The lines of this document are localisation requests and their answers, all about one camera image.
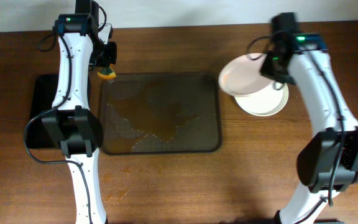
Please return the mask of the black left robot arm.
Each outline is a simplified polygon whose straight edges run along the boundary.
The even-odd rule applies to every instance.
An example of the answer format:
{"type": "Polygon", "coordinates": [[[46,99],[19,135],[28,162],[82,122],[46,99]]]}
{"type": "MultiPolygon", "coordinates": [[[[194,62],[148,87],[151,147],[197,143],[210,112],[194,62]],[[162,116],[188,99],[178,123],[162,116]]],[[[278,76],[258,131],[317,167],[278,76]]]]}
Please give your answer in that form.
{"type": "Polygon", "coordinates": [[[88,72],[102,68],[113,76],[117,45],[113,29],[99,22],[104,10],[96,1],[77,1],[73,14],[61,14],[53,26],[60,48],[58,84],[52,107],[40,119],[70,169],[77,223],[107,223],[98,175],[103,127],[90,111],[88,72]]]}

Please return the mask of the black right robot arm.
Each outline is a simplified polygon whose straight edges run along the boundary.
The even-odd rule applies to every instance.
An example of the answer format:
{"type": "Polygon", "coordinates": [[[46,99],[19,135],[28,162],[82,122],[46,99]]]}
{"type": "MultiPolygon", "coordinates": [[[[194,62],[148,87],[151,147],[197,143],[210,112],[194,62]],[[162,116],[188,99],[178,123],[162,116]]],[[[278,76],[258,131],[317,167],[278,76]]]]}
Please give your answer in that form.
{"type": "Polygon", "coordinates": [[[338,87],[323,38],[302,32],[293,12],[273,17],[271,28],[273,48],[260,73],[298,87],[312,127],[312,139],[296,160],[300,183],[273,220],[314,223],[334,197],[358,183],[358,120],[338,87]]]}

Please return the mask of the green orange sponge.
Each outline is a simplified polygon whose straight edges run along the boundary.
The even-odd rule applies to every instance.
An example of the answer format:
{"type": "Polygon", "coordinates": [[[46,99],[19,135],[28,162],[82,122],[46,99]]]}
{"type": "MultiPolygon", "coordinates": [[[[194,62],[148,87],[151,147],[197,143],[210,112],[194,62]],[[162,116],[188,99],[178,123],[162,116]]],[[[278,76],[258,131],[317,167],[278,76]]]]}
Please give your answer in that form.
{"type": "Polygon", "coordinates": [[[97,72],[98,77],[103,80],[112,80],[116,78],[116,73],[113,70],[114,65],[110,64],[108,67],[103,67],[100,71],[97,72]]]}

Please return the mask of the white plate top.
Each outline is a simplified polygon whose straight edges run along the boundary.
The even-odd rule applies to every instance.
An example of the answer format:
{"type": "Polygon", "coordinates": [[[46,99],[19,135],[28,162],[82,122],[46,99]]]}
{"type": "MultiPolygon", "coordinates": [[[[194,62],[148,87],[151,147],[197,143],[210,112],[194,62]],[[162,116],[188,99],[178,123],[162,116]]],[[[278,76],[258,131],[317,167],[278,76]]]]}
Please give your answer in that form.
{"type": "Polygon", "coordinates": [[[265,57],[262,53],[251,53],[231,60],[218,76],[220,89],[232,96],[246,96],[271,85],[273,81],[260,74],[265,57]]]}

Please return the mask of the white plate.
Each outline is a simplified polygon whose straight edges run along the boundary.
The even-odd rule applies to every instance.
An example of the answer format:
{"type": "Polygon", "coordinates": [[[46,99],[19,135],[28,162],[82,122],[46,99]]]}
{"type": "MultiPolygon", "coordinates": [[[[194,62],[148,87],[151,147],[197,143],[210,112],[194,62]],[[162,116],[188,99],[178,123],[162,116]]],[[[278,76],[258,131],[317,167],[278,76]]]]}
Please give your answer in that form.
{"type": "Polygon", "coordinates": [[[234,100],[242,110],[254,116],[275,115],[284,109],[288,99],[288,85],[283,84],[279,90],[276,90],[274,82],[257,93],[234,97],[234,100]]]}
{"type": "Polygon", "coordinates": [[[232,96],[246,96],[271,85],[273,81],[260,74],[265,57],[262,53],[251,53],[231,60],[218,76],[220,89],[232,96]]]}

